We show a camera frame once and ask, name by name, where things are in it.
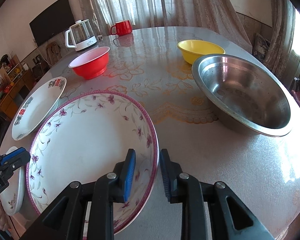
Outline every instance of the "plate with red text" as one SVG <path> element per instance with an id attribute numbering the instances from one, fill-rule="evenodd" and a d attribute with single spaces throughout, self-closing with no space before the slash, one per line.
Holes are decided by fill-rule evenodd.
<path id="1" fill-rule="evenodd" d="M 136 151 L 130 198 L 114 203 L 114 233 L 128 226 L 144 207 L 159 160 L 154 126 L 133 98 L 115 91 L 80 95 L 54 111 L 40 127 L 30 149 L 26 186 L 41 214 L 72 181 L 96 181 Z M 87 236 L 90 205 L 83 237 Z"/>
<path id="2" fill-rule="evenodd" d="M 57 109 L 66 83 L 64 77 L 53 78 L 29 96 L 13 122 L 12 138 L 15 141 L 23 139 L 33 130 L 38 129 L 43 120 Z"/>

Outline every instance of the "television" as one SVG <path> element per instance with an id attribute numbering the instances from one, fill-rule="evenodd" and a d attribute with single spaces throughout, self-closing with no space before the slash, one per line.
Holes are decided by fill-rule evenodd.
<path id="1" fill-rule="evenodd" d="M 69 0 L 58 0 L 30 22 L 37 46 L 75 24 Z"/>

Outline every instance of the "white kettle handle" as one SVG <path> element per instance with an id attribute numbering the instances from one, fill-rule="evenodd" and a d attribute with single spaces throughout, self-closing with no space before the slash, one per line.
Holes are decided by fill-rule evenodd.
<path id="1" fill-rule="evenodd" d="M 73 45 L 69 45 L 69 33 L 71 35 Z M 68 48 L 76 48 L 77 47 L 77 45 L 74 42 L 74 37 L 73 37 L 73 33 L 72 33 L 71 29 L 67 30 L 65 33 L 65 44 L 66 44 L 66 47 L 68 47 Z"/>

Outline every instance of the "glass kettle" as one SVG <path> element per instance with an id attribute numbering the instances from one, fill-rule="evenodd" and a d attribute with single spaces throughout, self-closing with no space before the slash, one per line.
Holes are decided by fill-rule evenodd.
<path id="1" fill-rule="evenodd" d="M 69 34 L 73 45 L 69 45 Z M 97 39 L 94 36 L 89 20 L 76 21 L 65 33 L 66 46 L 68 48 L 75 48 L 76 51 L 88 48 L 96 42 Z"/>

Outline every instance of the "stainless steel bowl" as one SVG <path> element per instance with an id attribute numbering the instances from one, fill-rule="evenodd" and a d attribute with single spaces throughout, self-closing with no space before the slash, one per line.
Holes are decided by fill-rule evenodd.
<path id="1" fill-rule="evenodd" d="M 261 67 L 238 57 L 210 54 L 194 62 L 192 74 L 227 127 L 272 137 L 291 131 L 285 88 Z"/>

